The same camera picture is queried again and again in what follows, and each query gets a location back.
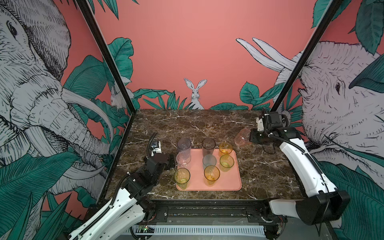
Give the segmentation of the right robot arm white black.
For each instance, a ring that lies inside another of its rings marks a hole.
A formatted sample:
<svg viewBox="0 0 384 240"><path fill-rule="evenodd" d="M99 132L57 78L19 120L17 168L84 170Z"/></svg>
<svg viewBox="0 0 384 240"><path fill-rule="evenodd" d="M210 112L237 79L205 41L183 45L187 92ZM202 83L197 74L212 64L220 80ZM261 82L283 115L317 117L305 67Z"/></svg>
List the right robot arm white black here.
<svg viewBox="0 0 384 240"><path fill-rule="evenodd" d="M307 225L339 220L350 203L350 195L338 190L329 180L307 150L299 131L283 124L285 118L278 112L263 109L257 118L257 128L251 130L249 141L261 145L279 143L280 150L298 175L307 198L269 200L269 212L300 219Z"/></svg>

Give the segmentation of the dark brown glass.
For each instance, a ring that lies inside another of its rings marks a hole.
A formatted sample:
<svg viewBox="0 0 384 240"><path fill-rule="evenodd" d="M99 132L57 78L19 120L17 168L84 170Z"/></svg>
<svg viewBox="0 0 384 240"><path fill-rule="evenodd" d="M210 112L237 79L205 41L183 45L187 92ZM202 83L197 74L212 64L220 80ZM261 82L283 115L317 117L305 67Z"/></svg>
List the dark brown glass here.
<svg viewBox="0 0 384 240"><path fill-rule="evenodd" d="M205 138L202 141L203 156L212 155L216 147L216 141L212 138Z"/></svg>

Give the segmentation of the pink square tray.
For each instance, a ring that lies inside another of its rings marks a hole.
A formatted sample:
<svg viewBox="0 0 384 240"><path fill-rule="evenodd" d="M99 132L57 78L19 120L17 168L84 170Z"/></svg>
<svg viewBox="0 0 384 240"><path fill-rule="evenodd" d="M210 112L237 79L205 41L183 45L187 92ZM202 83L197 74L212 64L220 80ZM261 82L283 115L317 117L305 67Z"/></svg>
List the pink square tray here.
<svg viewBox="0 0 384 240"><path fill-rule="evenodd" d="M204 176L203 150L191 149L191 161L186 165L191 177L185 191L239 191L242 188L241 176L236 152L230 153L234 165L227 172L220 171L219 179L209 185Z"/></svg>

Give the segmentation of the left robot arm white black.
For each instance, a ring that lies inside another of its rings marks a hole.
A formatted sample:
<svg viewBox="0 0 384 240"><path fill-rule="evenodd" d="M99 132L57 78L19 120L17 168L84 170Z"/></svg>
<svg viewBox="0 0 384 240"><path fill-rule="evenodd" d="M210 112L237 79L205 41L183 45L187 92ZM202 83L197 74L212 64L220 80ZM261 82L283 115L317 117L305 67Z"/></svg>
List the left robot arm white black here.
<svg viewBox="0 0 384 240"><path fill-rule="evenodd" d="M115 240L145 218L152 218L155 204L147 194L159 183L163 171L175 165L173 155L155 153L148 157L143 166L121 179L112 199L67 239Z"/></svg>

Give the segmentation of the pink glass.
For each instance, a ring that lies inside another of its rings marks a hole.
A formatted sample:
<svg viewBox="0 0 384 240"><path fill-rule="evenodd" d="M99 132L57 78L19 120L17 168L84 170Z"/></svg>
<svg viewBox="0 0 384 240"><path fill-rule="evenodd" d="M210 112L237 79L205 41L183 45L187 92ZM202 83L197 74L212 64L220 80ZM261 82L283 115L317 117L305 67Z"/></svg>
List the pink glass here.
<svg viewBox="0 0 384 240"><path fill-rule="evenodd" d="M244 129L240 130L240 132L235 137L235 144L238 147L250 144L251 143L250 142L250 134L251 134L250 129L244 128Z"/></svg>

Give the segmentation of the clear short glass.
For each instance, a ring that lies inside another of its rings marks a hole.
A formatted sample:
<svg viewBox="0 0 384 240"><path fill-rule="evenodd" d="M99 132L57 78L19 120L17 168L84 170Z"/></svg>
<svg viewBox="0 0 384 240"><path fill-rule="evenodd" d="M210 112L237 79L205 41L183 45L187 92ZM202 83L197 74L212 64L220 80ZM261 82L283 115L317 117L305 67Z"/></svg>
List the clear short glass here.
<svg viewBox="0 0 384 240"><path fill-rule="evenodd" d="M178 168L185 168L191 162L191 154L187 152L179 152L176 156Z"/></svg>

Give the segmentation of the orange yellow glass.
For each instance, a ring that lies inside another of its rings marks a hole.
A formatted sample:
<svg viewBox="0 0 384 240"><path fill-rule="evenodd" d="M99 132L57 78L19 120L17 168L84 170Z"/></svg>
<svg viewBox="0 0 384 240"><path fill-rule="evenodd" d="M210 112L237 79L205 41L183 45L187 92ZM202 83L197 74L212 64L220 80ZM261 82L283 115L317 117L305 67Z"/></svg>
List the orange yellow glass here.
<svg viewBox="0 0 384 240"><path fill-rule="evenodd" d="M222 142L219 144L219 156L229 155L233 151L233 146L230 143Z"/></svg>

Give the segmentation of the clear bluish tall glass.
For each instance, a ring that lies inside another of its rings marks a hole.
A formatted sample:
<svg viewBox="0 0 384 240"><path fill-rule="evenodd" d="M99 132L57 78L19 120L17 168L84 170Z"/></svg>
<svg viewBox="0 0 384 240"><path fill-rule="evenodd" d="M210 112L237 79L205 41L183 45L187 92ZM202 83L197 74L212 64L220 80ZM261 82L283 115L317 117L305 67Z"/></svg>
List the clear bluish tall glass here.
<svg viewBox="0 0 384 240"><path fill-rule="evenodd" d="M192 143L189 138L183 137L179 139L177 147L182 159L188 159L190 157Z"/></svg>

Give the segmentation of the tall yellow glass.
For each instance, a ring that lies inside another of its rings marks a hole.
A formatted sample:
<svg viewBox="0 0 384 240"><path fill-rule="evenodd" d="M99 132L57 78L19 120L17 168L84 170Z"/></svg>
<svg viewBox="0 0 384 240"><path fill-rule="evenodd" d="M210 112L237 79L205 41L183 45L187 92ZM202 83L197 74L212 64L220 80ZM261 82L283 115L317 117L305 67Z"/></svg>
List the tall yellow glass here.
<svg viewBox="0 0 384 240"><path fill-rule="evenodd" d="M212 187L220 178L221 172L218 167L214 165L207 166L204 169L205 184Z"/></svg>

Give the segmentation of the frosted teal glass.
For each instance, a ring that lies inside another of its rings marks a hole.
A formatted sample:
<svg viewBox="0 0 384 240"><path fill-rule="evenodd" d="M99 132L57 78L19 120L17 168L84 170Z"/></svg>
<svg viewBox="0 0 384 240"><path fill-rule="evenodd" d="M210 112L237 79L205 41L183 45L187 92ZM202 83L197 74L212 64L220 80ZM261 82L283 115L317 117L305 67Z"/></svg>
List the frosted teal glass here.
<svg viewBox="0 0 384 240"><path fill-rule="evenodd" d="M217 164L217 159L214 155L205 155L203 157L203 167L204 169L208 166L215 166Z"/></svg>

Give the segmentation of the light green glass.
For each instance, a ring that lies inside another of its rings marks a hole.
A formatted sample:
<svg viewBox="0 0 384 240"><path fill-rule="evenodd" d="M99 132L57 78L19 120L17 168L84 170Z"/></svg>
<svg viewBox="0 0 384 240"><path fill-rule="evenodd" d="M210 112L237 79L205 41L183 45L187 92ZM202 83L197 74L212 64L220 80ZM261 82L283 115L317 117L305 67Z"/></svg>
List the light green glass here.
<svg viewBox="0 0 384 240"><path fill-rule="evenodd" d="M174 180L176 181L177 186L182 190L185 190L188 187L190 179L191 173L186 168L179 168L174 174Z"/></svg>
<svg viewBox="0 0 384 240"><path fill-rule="evenodd" d="M234 166L235 161L230 155L222 155L220 157L220 170L222 172L228 172Z"/></svg>

